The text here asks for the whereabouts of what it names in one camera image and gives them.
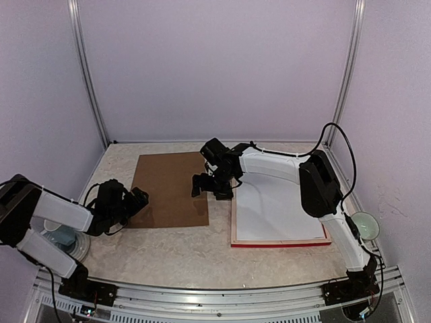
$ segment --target brown cardboard sheet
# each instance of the brown cardboard sheet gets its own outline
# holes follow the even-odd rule
[[[150,203],[129,220],[128,228],[209,225],[207,194],[192,198],[192,176],[205,171],[198,152],[140,155],[132,187],[150,196]]]

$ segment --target white paper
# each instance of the white paper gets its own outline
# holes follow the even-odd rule
[[[238,241],[325,238],[320,221],[302,209],[299,185],[260,174],[241,180],[244,184],[236,189]]]

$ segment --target metal pole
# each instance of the metal pole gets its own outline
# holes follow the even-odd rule
[[[364,21],[364,10],[365,0],[356,0],[355,14],[354,14],[354,25],[352,28],[352,35],[350,37],[349,53],[347,56],[347,62],[345,64],[343,81],[341,82],[341,88],[337,98],[337,105],[332,122],[339,124],[341,115],[343,114],[345,101],[347,99],[347,93],[349,92],[350,81],[352,80],[356,55],[358,53],[359,39],[362,30],[362,22]],[[335,129],[331,128],[326,138],[326,144],[328,148],[331,148],[335,139]]]
[[[96,99],[96,93],[94,92],[94,86],[88,68],[86,48],[84,46],[84,37],[82,36],[81,20],[79,18],[79,7],[77,0],[67,0],[69,5],[69,14],[72,21],[73,37],[75,38],[75,44],[77,49],[77,55],[79,59],[79,65],[81,66],[82,76],[87,89],[88,100],[93,112],[94,120],[96,121],[97,129],[99,132],[100,140],[102,141],[103,147],[108,148],[109,136],[106,132],[106,127],[103,122],[102,113],[100,112],[99,105]]]

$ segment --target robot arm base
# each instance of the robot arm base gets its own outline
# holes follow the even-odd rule
[[[371,256],[363,271],[347,272],[347,280],[329,282],[322,286],[325,305],[330,306],[347,301],[354,301],[378,294],[380,289],[374,272],[377,268],[376,258]]]
[[[118,287],[113,284],[88,279],[88,269],[81,263],[68,279],[61,280],[61,295],[112,307],[117,296]]]

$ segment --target black bracket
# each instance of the black bracket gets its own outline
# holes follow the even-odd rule
[[[364,286],[359,281],[351,281],[350,279],[344,281],[336,281],[327,283],[322,286],[323,298],[325,305],[334,305],[345,303],[347,301],[354,301],[368,297],[373,292],[378,294],[380,289],[376,281],[369,286]]]
[[[86,290],[83,293],[78,293],[74,288],[70,288],[68,284],[62,284],[59,288],[59,294],[88,303],[112,307],[117,296],[117,290],[118,287],[113,284],[87,280]]]

